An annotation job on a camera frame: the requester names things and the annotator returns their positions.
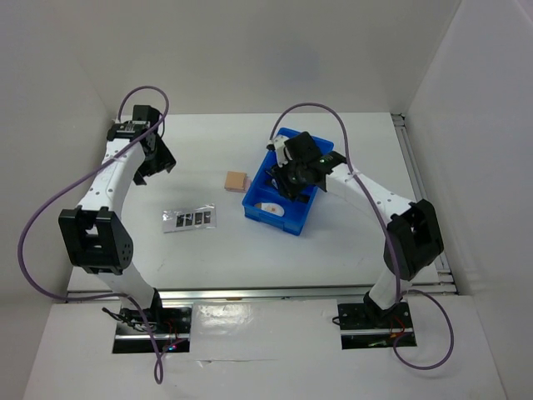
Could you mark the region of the white oval makeup sponge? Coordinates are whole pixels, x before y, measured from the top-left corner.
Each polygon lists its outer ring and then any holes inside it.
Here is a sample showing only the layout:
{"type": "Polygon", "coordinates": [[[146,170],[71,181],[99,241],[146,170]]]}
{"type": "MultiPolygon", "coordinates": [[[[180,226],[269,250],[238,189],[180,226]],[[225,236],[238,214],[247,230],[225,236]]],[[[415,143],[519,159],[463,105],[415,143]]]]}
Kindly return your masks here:
{"type": "Polygon", "coordinates": [[[274,214],[280,218],[285,215],[284,208],[280,204],[273,202],[258,202],[255,204],[255,208],[258,208],[266,213],[274,214]]]}

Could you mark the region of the beige square makeup sponge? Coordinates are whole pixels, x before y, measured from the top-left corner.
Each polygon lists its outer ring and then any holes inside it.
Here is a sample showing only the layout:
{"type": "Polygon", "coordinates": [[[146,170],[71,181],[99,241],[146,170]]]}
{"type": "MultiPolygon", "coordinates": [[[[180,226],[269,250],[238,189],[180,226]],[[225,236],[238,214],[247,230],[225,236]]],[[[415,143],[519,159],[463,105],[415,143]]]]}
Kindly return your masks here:
{"type": "Polygon", "coordinates": [[[246,193],[251,181],[245,172],[228,171],[224,189],[228,192],[246,193]]]}

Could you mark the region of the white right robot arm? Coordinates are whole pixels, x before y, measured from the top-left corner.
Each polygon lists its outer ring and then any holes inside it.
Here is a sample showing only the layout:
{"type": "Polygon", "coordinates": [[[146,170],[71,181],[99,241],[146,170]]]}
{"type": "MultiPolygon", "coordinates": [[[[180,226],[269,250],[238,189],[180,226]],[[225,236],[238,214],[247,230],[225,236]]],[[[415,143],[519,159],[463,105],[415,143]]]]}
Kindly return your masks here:
{"type": "Polygon", "coordinates": [[[275,155],[268,174],[282,197],[301,200],[304,189],[320,188],[376,218],[384,231],[386,267],[363,298],[363,316],[373,327],[383,326],[412,280],[444,251],[434,206],[396,195],[340,153],[323,152],[308,132],[277,135],[266,148],[275,155]]]}

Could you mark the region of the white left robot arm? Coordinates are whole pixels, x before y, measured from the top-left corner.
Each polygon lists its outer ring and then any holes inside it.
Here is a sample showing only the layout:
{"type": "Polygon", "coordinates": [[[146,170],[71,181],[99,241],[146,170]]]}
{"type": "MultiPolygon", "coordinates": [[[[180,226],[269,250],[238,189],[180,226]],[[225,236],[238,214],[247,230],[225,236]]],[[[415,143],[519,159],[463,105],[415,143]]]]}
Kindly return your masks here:
{"type": "Polygon", "coordinates": [[[158,291],[133,264],[134,243],[121,215],[131,185],[169,173],[176,164],[155,126],[161,116],[154,107],[136,105],[132,120],[114,123],[107,133],[103,170],[78,205],[58,217],[72,265],[121,293],[117,320],[135,323],[147,333],[161,328],[165,313],[158,291]]]}

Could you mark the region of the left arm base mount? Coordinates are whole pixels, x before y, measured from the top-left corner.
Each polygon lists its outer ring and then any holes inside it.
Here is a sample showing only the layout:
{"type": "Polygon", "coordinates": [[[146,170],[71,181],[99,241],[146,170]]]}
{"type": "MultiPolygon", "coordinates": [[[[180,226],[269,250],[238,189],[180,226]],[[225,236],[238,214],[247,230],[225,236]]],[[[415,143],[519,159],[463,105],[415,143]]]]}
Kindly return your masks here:
{"type": "MultiPolygon", "coordinates": [[[[121,309],[112,312],[106,307],[102,311],[116,323],[112,346],[114,354],[140,354],[153,351],[146,325],[138,312],[121,309]]],[[[147,312],[157,349],[161,353],[188,353],[190,351],[190,331],[192,306],[165,307],[157,319],[147,312]]]]}

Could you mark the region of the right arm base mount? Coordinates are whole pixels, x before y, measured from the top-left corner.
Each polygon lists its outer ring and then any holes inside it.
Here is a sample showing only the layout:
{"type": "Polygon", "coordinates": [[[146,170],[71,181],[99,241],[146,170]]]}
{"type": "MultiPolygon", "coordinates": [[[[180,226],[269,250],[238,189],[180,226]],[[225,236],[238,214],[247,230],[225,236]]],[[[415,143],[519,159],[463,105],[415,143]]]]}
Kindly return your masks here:
{"type": "Polygon", "coordinates": [[[341,303],[337,311],[331,321],[340,328],[343,350],[392,348],[397,338],[400,339],[398,347],[417,346],[406,302],[379,321],[372,321],[366,315],[362,303],[341,303]]]}

